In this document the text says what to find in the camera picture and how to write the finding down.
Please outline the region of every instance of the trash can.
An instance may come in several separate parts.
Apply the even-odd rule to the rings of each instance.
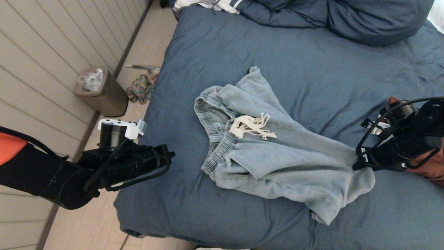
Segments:
[[[86,69],[82,75],[87,76],[89,73],[97,72],[98,69]],[[83,89],[81,83],[78,83],[75,94],[106,117],[119,117],[124,115],[127,110],[127,93],[106,69],[103,69],[102,83],[98,90],[87,91]]]

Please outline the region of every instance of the baseboard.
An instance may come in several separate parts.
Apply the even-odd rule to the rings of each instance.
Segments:
[[[151,8],[152,3],[153,3],[153,0],[150,0],[147,7],[145,8],[145,11],[143,12],[142,16],[140,17],[139,23],[137,24],[136,28],[134,29],[131,39],[129,40],[128,45],[125,48],[125,51],[123,52],[123,55],[119,60],[119,64],[117,64],[117,67],[113,73],[113,76],[115,79],[117,79],[120,71],[122,70],[123,64],[125,63],[128,53],[130,52],[131,47],[133,46],[134,40],[136,39],[136,36],[139,33],[140,27],[142,26],[143,21],[145,20],[147,14],[148,14],[148,11]],[[85,149],[86,143],[88,142],[89,137],[91,136],[91,133],[94,130],[97,121],[99,120],[99,115],[100,115],[100,113],[98,111],[96,111],[94,113],[94,115],[88,125],[88,128],[82,137],[82,141],[80,142],[80,145],[79,145],[74,157],[72,158],[73,162],[78,162],[80,157],[82,156],[82,152]],[[59,209],[58,205],[56,205],[56,204],[52,205],[52,208],[49,212],[45,226],[43,227],[42,234],[40,235],[39,242],[37,243],[36,250],[43,250],[44,249],[46,240],[48,239],[49,231],[51,230],[54,219],[56,218],[58,209]]]

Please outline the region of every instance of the wall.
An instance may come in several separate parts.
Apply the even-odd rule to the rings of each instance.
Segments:
[[[76,79],[116,69],[147,3],[0,0],[0,125],[73,157],[94,114],[73,93]],[[50,208],[0,185],[0,249],[35,249]]]

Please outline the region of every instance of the sweatpants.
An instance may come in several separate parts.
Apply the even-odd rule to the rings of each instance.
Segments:
[[[293,120],[257,67],[234,86],[204,90],[194,109],[210,139],[202,170],[218,187],[303,202],[313,219],[329,225],[375,184],[371,168],[353,171],[353,148]],[[245,125],[239,127],[246,133],[232,133],[245,117],[261,125],[262,135]]]

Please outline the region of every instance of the orange cover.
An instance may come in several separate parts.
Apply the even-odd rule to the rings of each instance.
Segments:
[[[0,133],[0,165],[11,160],[28,142],[12,135]]]

